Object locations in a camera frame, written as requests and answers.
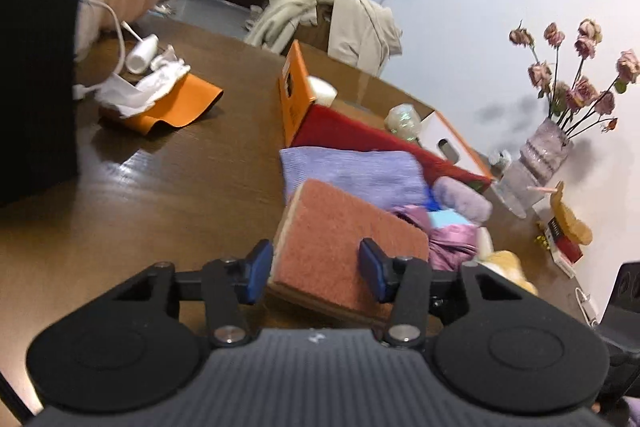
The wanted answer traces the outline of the purple satin scrunchie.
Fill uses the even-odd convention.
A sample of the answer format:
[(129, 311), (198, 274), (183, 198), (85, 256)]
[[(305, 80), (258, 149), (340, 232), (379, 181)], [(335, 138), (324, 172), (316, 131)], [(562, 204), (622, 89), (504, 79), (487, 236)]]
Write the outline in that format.
[(394, 207), (393, 215), (424, 232), (428, 238), (428, 263), (436, 271), (457, 272), (464, 262), (476, 254), (477, 225), (450, 225), (432, 229), (424, 207), (407, 205)]

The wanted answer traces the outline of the light blue fluffy plush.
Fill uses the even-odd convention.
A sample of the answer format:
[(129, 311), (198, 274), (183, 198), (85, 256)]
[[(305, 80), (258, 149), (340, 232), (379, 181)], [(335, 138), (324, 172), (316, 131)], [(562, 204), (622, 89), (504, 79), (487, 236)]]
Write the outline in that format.
[(442, 229), (450, 225), (471, 225), (471, 222), (452, 209), (429, 211), (432, 229)]

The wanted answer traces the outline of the orange scrubbing sponge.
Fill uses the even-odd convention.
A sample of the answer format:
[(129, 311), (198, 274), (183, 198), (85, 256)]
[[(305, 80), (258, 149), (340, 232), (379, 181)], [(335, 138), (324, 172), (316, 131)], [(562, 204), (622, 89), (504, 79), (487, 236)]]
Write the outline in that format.
[(374, 299), (358, 272), (359, 245), (367, 237), (390, 257), (428, 257), (420, 229), (333, 185), (303, 182), (274, 238), (270, 293), (347, 322), (383, 323), (390, 306)]

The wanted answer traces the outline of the white yellow hamster plush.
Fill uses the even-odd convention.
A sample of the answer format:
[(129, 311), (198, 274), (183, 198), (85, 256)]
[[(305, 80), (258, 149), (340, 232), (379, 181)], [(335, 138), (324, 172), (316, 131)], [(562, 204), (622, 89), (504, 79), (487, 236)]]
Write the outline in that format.
[(516, 286), (537, 296), (537, 288), (526, 277), (520, 258), (511, 251), (495, 251), (491, 236), (484, 227), (476, 229), (476, 254), (473, 260), (491, 269)]

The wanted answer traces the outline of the lilac fluffy headband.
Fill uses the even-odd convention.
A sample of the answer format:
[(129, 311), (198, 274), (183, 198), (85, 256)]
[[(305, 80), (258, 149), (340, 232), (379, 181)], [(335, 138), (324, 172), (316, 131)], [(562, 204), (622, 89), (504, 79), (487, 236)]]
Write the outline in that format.
[(438, 178), (432, 191), (439, 205), (454, 210), (477, 225), (485, 223), (491, 216), (492, 204), (484, 195), (449, 176)]

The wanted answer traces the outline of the lavender knit cloth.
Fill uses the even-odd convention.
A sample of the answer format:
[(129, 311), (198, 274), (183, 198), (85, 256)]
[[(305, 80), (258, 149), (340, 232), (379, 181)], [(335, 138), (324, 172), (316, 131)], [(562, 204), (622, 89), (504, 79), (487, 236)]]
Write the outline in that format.
[(384, 210), (424, 206), (427, 183), (423, 170), (403, 150), (335, 150), (320, 146), (279, 150), (284, 196), (289, 199), (308, 180), (318, 180)]

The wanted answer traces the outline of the red white cigarette box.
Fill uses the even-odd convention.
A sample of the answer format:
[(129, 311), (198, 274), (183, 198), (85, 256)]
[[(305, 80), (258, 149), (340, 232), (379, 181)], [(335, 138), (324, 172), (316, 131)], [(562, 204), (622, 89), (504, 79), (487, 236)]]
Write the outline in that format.
[(554, 264), (569, 278), (576, 277), (575, 265), (582, 259), (580, 246), (561, 229), (558, 221), (538, 221), (536, 241), (550, 255)]

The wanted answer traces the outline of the clear glass bowl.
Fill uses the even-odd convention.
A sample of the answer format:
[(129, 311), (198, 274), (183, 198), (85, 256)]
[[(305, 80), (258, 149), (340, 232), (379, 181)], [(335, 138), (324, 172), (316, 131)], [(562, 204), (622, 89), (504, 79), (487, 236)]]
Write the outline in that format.
[(502, 205), (520, 219), (525, 219), (527, 211), (548, 195), (546, 188), (519, 160), (504, 169), (502, 177), (492, 184), (492, 191)]

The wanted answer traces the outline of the orange pouch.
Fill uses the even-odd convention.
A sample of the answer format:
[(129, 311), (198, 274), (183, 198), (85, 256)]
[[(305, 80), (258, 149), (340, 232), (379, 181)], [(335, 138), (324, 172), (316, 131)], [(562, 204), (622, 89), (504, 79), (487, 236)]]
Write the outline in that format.
[(168, 94), (141, 114), (122, 118), (115, 109), (100, 107), (99, 116), (137, 134), (149, 136), (154, 128), (175, 130), (189, 126), (223, 96), (224, 90), (189, 72)]

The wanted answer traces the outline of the pink textured vase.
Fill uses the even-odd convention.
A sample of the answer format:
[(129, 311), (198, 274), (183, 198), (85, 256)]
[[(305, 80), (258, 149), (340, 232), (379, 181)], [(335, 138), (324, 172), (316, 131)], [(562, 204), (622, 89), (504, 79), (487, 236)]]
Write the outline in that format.
[(574, 143), (550, 118), (546, 118), (520, 150), (523, 165), (540, 184), (546, 184), (570, 155)]

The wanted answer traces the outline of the red cardboard box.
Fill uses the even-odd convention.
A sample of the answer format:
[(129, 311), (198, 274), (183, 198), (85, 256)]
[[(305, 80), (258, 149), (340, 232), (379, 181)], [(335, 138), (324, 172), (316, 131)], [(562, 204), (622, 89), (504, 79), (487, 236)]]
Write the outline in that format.
[[(314, 103), (308, 76), (326, 80), (337, 90), (331, 107)], [(358, 152), (404, 150), (416, 158), (429, 184), (449, 176), (479, 192), (490, 187), (492, 176), (477, 153), (470, 153), (474, 167), (457, 166), (419, 144), (397, 138), (385, 128), (385, 117), (397, 105), (412, 104), (421, 118), (435, 115), (435, 109), (313, 46), (297, 40), (292, 43), (279, 77), (279, 94), (286, 147), (321, 146)]]

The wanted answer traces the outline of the white crumpled cloth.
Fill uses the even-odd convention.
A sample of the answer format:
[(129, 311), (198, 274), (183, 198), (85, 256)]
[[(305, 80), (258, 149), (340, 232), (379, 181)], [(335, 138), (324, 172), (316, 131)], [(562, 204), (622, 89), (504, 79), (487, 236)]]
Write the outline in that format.
[(178, 60), (165, 62), (136, 84), (111, 75), (100, 84), (94, 98), (101, 106), (113, 109), (122, 118), (137, 116), (168, 95), (190, 70), (190, 65)]

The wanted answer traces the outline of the dried pink rose bouquet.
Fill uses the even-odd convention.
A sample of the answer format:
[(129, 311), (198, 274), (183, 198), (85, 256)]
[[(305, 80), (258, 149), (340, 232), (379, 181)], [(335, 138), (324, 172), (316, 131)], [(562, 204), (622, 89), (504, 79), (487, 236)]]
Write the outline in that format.
[(512, 46), (520, 46), (533, 55), (533, 64), (527, 75), (538, 98), (547, 102), (547, 117), (564, 134), (567, 141), (598, 127), (603, 133), (616, 129), (618, 118), (614, 116), (616, 98), (639, 83), (639, 54), (635, 50), (623, 50), (615, 63), (615, 76), (607, 88), (598, 89), (585, 75), (586, 64), (596, 57), (598, 45), (603, 40), (601, 26), (592, 18), (585, 18), (577, 27), (574, 50), (579, 58), (575, 76), (570, 81), (560, 79), (560, 51), (566, 35), (555, 23), (544, 28), (544, 42), (554, 52), (554, 61), (541, 60), (536, 51), (533, 34), (518, 25), (509, 31)]

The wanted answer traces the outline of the beige jacket on chair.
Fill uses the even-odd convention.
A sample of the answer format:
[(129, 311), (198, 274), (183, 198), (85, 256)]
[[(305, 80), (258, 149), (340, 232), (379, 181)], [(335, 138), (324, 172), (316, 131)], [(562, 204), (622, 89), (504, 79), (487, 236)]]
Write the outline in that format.
[(372, 0), (268, 0), (244, 42), (284, 55), (297, 40), (377, 76), (402, 54), (401, 35), (392, 10)]

